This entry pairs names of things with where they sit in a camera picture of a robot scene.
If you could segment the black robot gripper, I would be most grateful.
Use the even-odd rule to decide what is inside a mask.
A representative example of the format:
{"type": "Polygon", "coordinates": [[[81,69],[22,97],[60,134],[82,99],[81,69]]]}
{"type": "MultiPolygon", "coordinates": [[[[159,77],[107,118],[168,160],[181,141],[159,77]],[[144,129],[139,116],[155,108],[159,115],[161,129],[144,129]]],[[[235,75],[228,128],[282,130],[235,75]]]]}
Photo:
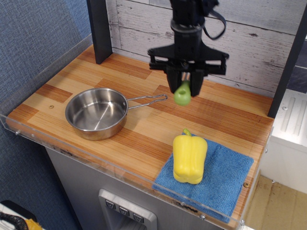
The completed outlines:
{"type": "Polygon", "coordinates": [[[174,44],[151,48],[150,69],[164,70],[172,93],[181,86],[182,72],[190,73],[190,92],[195,97],[200,93],[204,72],[208,74],[226,74],[228,54],[206,46],[202,41],[205,24],[182,25],[171,21],[174,32],[174,44]]]}

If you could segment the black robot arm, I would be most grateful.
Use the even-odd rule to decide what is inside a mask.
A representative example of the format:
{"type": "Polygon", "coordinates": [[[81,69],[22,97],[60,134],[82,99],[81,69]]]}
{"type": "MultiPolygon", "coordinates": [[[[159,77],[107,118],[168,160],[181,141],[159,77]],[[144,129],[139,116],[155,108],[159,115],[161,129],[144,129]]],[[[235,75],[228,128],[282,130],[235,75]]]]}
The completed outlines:
{"type": "Polygon", "coordinates": [[[200,93],[203,78],[209,74],[225,75],[225,52],[210,48],[202,41],[206,34],[205,18],[211,14],[222,23],[226,20],[214,7],[216,0],[172,0],[173,18],[171,29],[174,43],[169,46],[151,48],[150,69],[163,70],[167,75],[170,91],[175,91],[182,83],[182,74],[190,74],[190,92],[195,97],[200,93]]]}

